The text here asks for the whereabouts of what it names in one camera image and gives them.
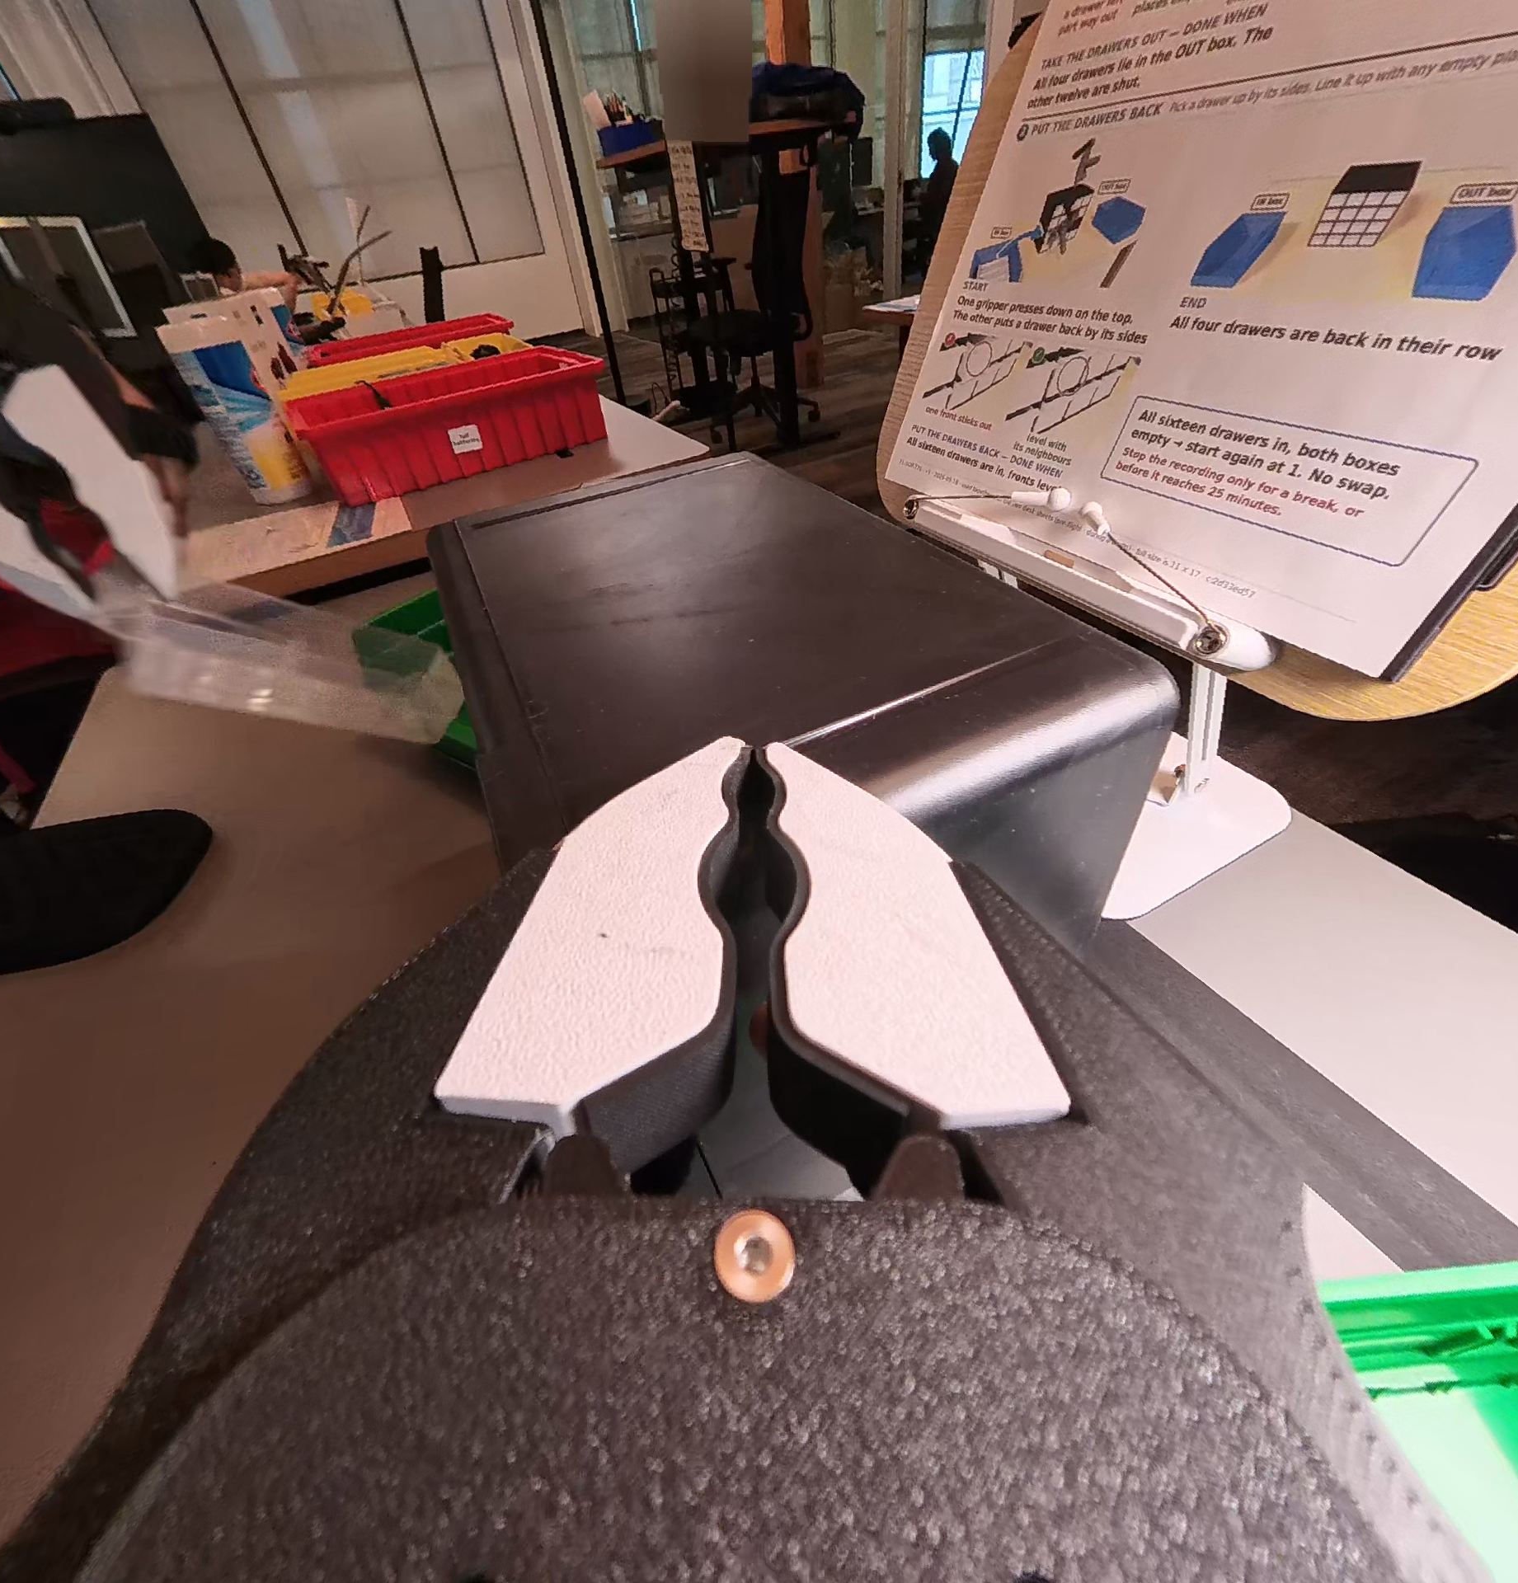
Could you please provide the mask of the clear plastic drawer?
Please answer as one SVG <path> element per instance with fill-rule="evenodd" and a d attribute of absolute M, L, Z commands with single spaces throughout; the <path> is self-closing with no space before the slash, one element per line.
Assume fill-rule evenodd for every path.
<path fill-rule="evenodd" d="M 359 623 L 235 582 L 192 582 L 171 600 L 115 582 L 97 614 L 127 681 L 162 701 L 424 745 L 465 701 L 454 663 L 435 648 L 362 660 Z"/>

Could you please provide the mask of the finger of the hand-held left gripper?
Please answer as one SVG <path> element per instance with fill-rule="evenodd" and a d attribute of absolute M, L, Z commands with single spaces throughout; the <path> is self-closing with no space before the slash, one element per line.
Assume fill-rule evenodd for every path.
<path fill-rule="evenodd" d="M 0 446 L 0 582 L 69 618 L 95 618 L 101 519 L 49 439 Z"/>
<path fill-rule="evenodd" d="M 69 374 L 56 365 L 17 372 L 2 413 L 21 439 L 56 460 L 79 503 L 97 515 L 154 595 L 175 596 L 178 552 L 161 485 Z"/>

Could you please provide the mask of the pale desk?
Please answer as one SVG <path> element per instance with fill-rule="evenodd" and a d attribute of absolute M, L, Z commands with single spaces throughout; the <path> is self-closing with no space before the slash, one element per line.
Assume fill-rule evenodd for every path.
<path fill-rule="evenodd" d="M 0 978 L 0 1543 L 293 1073 L 495 881 L 431 752 L 102 679 L 42 821 L 155 807 L 214 830 L 185 893 Z M 1299 1153 L 1318 1275 L 1518 1259 L 1518 936 L 1295 815 L 1090 948 Z"/>

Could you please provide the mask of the black monitor screen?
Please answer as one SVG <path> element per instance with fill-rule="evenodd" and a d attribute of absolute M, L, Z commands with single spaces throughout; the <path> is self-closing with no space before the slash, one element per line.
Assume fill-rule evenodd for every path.
<path fill-rule="evenodd" d="M 191 300 L 187 275 L 207 238 L 145 112 L 0 100 L 0 278 L 108 342 L 138 344 Z"/>

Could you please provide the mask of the yellow plastic bin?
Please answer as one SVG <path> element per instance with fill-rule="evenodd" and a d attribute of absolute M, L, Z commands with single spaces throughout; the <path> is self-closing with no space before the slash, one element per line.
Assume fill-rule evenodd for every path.
<path fill-rule="evenodd" d="M 489 331 L 484 335 L 468 335 L 443 345 L 396 347 L 373 356 L 313 363 L 286 379 L 279 398 L 284 404 L 290 404 L 297 398 L 329 393 L 351 384 L 376 383 L 385 377 L 406 376 L 417 370 L 470 363 L 477 358 L 500 358 L 509 353 L 526 351 L 528 347 L 528 342 L 514 335 Z"/>

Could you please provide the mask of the black drawer cabinet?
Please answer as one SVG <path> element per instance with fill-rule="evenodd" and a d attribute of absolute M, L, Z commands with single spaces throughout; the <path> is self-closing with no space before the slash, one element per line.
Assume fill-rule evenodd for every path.
<path fill-rule="evenodd" d="M 436 524 L 511 868 L 723 736 L 783 741 L 1083 950 L 1177 716 L 1163 662 L 749 453 Z"/>

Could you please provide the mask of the blue white packet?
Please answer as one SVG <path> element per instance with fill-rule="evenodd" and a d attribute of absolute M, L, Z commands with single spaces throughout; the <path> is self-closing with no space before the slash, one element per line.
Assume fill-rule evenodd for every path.
<path fill-rule="evenodd" d="M 284 386 L 306 349 L 274 287 L 168 307 L 162 349 L 228 460 L 260 504 L 290 504 L 313 476 L 284 418 Z"/>

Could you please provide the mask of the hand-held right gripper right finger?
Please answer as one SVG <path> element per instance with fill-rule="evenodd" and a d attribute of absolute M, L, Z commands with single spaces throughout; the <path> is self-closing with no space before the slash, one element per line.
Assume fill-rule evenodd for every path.
<path fill-rule="evenodd" d="M 776 941 L 788 1036 L 943 1130 L 1064 1118 L 1065 1082 L 945 851 L 799 750 L 772 741 L 763 755 L 799 875 Z"/>

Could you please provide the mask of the green plastic bin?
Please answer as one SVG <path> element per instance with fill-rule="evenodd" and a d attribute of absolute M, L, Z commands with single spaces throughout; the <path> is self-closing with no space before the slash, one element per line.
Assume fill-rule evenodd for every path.
<path fill-rule="evenodd" d="M 1518 1261 L 1320 1284 L 1398 1446 L 1493 1579 L 1518 1580 Z"/>
<path fill-rule="evenodd" d="M 452 663 L 452 639 L 440 593 L 433 584 L 357 625 L 351 637 L 362 660 L 403 662 L 419 658 L 419 649 L 431 646 Z M 466 702 L 461 702 L 433 747 L 458 766 L 466 769 L 477 766 L 477 738 Z"/>

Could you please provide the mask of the blue bag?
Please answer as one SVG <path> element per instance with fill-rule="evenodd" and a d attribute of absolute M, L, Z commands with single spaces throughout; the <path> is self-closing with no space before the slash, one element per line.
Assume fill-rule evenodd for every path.
<path fill-rule="evenodd" d="M 839 68 L 769 59 L 753 65 L 753 123 L 816 119 L 845 126 L 848 137 L 853 137 L 864 128 L 864 107 L 864 91 Z"/>

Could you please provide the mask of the red plastic bin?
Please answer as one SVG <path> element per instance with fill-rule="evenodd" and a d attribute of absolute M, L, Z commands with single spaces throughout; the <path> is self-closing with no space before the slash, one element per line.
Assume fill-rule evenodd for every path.
<path fill-rule="evenodd" d="M 602 365 L 528 347 L 291 398 L 286 420 L 343 503 L 376 503 L 602 441 Z"/>
<path fill-rule="evenodd" d="M 420 326 L 401 326 L 348 333 L 318 342 L 307 349 L 307 365 L 321 367 L 355 358 L 373 358 L 413 347 L 438 347 L 477 335 L 511 335 L 512 323 L 496 312 L 473 312 L 454 319 L 431 321 Z"/>

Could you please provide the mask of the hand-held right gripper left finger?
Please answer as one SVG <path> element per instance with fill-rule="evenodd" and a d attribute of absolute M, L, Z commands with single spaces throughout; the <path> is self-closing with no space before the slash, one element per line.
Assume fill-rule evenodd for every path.
<path fill-rule="evenodd" d="M 751 762 L 708 741 L 564 837 L 435 1080 L 445 1110 L 595 1137 L 624 1172 L 716 1114 L 737 997 L 719 900 Z"/>

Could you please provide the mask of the black mesh office chair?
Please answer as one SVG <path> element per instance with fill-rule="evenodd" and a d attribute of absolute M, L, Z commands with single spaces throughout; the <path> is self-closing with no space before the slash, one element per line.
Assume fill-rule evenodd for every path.
<path fill-rule="evenodd" d="M 177 808 L 0 837 L 0 976 L 134 937 L 187 888 L 212 838 L 208 821 Z"/>

